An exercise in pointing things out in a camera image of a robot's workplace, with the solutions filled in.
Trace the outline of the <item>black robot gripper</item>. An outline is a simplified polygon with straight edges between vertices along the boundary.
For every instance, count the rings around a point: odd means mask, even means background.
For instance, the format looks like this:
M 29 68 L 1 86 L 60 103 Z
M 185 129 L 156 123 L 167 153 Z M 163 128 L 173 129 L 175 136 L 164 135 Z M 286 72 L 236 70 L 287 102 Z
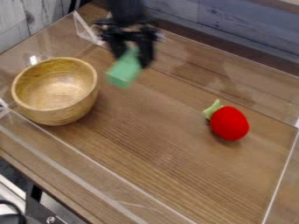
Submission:
M 107 8 L 111 13 L 109 17 L 100 18 L 95 21 L 99 26 L 119 28 L 120 31 L 133 26 L 137 31 L 128 31 L 129 34 L 141 34 L 136 43 L 139 47 L 139 62 L 141 68 L 147 68 L 155 60 L 155 41 L 159 37 L 159 31 L 149 25 L 152 19 L 145 14 L 145 5 L 143 0 L 107 0 Z M 127 44 L 119 36 L 107 35 L 105 41 L 116 59 L 127 51 Z

